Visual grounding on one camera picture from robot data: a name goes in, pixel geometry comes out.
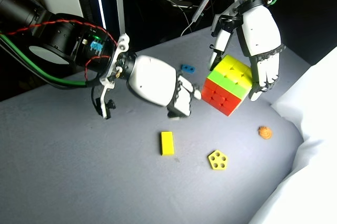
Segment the red wire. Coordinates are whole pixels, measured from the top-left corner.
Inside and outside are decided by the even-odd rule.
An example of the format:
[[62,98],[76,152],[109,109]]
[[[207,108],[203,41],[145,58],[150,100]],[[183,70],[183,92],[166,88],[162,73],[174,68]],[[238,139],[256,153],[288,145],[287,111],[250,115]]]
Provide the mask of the red wire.
[[106,33],[109,38],[115,43],[115,45],[117,45],[117,42],[115,41],[114,38],[112,38],[111,34],[104,28],[102,28],[101,26],[98,26],[98,25],[93,25],[93,24],[90,24],[88,22],[81,22],[81,21],[78,21],[78,20],[55,20],[55,21],[46,21],[46,22],[42,22],[40,24],[35,24],[35,25],[30,25],[28,27],[23,27],[23,28],[20,28],[20,29],[17,29],[16,31],[14,32],[9,32],[9,33],[5,33],[6,35],[14,35],[14,34],[17,34],[19,32],[24,32],[24,31],[27,31],[31,28],[34,28],[34,27],[40,27],[42,25],[52,25],[52,24],[56,24],[56,23],[69,23],[69,22],[73,22],[73,23],[76,23],[76,24],[80,24],[80,25],[87,25],[87,26],[90,26],[92,28],[95,28],[95,29],[99,29],[99,30],[102,30],[104,33]]
[[88,71],[88,65],[89,63],[91,63],[92,60],[94,59],[100,59],[100,58],[110,58],[110,56],[107,56],[107,55],[102,55],[102,56],[93,56],[89,59],[89,61],[87,61],[85,63],[85,70],[84,70],[84,76],[85,76],[85,79],[88,81],[88,76],[86,75],[87,71]]

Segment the table surface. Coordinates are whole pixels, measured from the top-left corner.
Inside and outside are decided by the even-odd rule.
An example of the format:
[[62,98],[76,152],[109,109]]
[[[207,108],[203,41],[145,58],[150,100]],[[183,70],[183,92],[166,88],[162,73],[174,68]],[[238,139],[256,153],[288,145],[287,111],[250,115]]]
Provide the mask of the table surface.
[[[195,66],[186,77],[202,86],[213,42],[207,28],[138,55]],[[227,51],[249,65],[236,35]],[[275,88],[229,118],[194,100],[189,118],[169,120],[122,80],[109,93],[117,109],[106,121],[88,89],[44,86],[1,102],[0,223],[247,223],[302,142],[270,103],[308,68],[284,51]],[[258,136],[261,125],[271,127],[272,139]],[[161,131],[173,131],[174,156],[161,156]],[[225,171],[210,167],[216,149],[228,156]]]

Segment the white cloth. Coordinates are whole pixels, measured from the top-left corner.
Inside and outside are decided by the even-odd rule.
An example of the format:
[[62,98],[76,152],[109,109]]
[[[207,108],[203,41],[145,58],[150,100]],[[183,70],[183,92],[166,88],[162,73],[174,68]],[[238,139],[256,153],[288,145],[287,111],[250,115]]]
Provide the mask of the white cloth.
[[303,136],[291,173],[250,224],[337,223],[337,48],[272,107]]

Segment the yellow pentagon toy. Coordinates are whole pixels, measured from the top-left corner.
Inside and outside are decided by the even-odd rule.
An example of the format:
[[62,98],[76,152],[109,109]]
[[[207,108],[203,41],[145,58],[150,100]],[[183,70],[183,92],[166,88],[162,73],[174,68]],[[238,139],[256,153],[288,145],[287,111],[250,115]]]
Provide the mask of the yellow pentagon toy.
[[209,155],[209,161],[213,170],[225,170],[227,168],[227,156],[219,150],[215,150]]

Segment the orange object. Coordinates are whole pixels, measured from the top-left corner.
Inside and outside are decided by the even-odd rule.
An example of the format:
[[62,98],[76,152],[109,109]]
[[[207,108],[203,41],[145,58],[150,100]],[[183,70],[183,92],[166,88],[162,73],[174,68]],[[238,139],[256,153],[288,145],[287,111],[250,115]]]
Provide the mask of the orange object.
[[266,126],[261,126],[261,127],[259,127],[259,135],[262,138],[268,140],[273,136],[273,131]]

